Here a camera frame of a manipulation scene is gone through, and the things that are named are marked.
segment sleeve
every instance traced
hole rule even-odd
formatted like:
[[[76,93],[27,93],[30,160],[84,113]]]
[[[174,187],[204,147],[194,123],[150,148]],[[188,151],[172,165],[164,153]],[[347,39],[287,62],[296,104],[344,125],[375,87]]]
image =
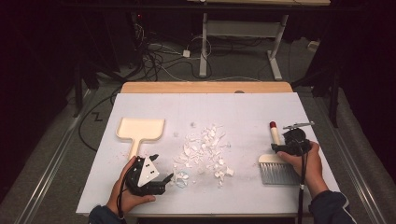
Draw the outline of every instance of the sleeve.
[[[321,192],[309,205],[316,224],[349,224],[356,223],[349,214],[349,201],[340,192],[329,190]]]
[[[106,206],[97,205],[92,209],[89,216],[89,224],[121,224],[116,214],[111,212]]]

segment human hand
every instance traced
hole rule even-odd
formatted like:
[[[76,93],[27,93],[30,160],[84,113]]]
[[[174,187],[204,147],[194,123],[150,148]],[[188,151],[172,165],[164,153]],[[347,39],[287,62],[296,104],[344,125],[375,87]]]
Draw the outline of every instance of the human hand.
[[[120,187],[121,187],[122,179],[124,178],[128,169],[134,164],[135,160],[136,160],[136,157],[132,157],[129,160],[129,162],[124,166],[124,168],[122,169],[120,178],[114,184],[113,190],[111,191],[110,198],[108,199],[108,202],[106,204],[106,206],[117,216],[119,215],[119,210],[117,208],[117,198],[120,194]],[[131,194],[131,192],[128,189],[126,189],[125,186],[123,186],[123,189],[125,189],[125,190],[122,192],[121,210],[124,214],[128,213],[129,211],[131,211],[134,207],[138,206],[139,204],[150,203],[150,202],[155,201],[155,197],[153,195],[145,195],[143,197],[140,197],[140,196]]]
[[[312,198],[327,190],[328,187],[324,182],[322,176],[322,164],[319,156],[319,144],[311,142],[311,150],[305,156],[306,172],[305,180],[308,185],[309,191],[311,192]],[[290,163],[298,175],[301,175],[302,171],[302,158],[297,156],[291,156],[286,152],[278,151],[276,153],[283,161]]]

